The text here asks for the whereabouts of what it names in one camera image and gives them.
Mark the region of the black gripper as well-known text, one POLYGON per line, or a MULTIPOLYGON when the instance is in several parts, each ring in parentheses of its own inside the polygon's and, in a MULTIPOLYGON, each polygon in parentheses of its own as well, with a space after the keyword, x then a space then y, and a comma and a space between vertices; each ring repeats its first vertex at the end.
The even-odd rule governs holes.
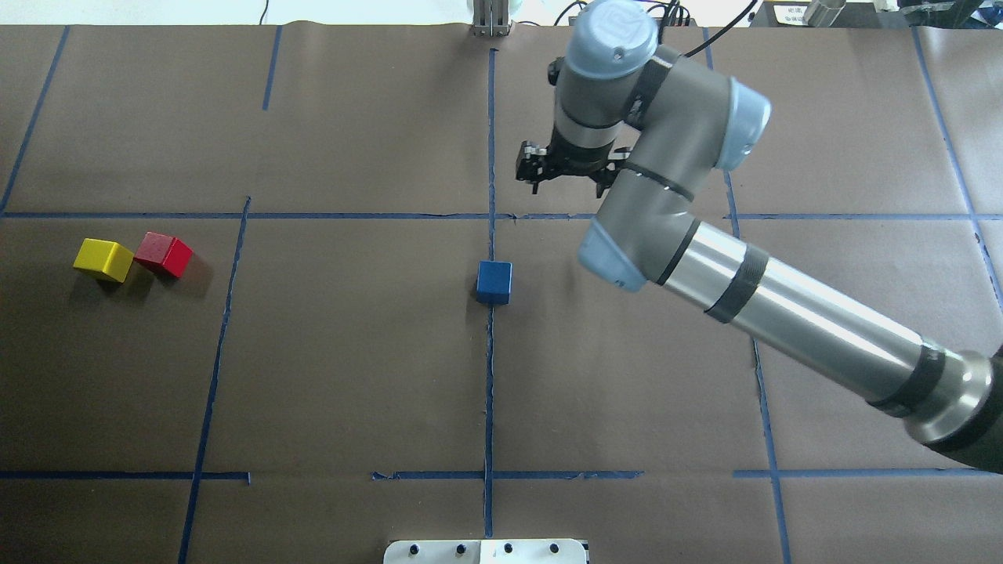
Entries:
POLYGON ((537 195, 541 183, 545 181, 561 176, 581 176, 595 183, 596 197, 604 197, 631 153, 630 146, 616 149, 613 143, 592 149, 577 146, 554 129, 548 146, 531 140, 520 144, 515 177, 517 181, 530 185, 531 193, 537 195))

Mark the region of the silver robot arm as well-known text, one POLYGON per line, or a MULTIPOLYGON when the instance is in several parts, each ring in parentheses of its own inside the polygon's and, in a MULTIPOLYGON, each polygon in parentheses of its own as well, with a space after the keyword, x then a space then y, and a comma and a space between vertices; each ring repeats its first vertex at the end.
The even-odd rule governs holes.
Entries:
POLYGON ((626 291, 673 291, 898 418, 932 452, 1000 472, 1000 356, 946 349, 691 213, 710 172, 735 170, 773 108, 658 35, 637 2, 584 7, 549 64, 551 139, 517 153, 516 177, 534 188, 559 176, 596 184, 580 263, 626 291))

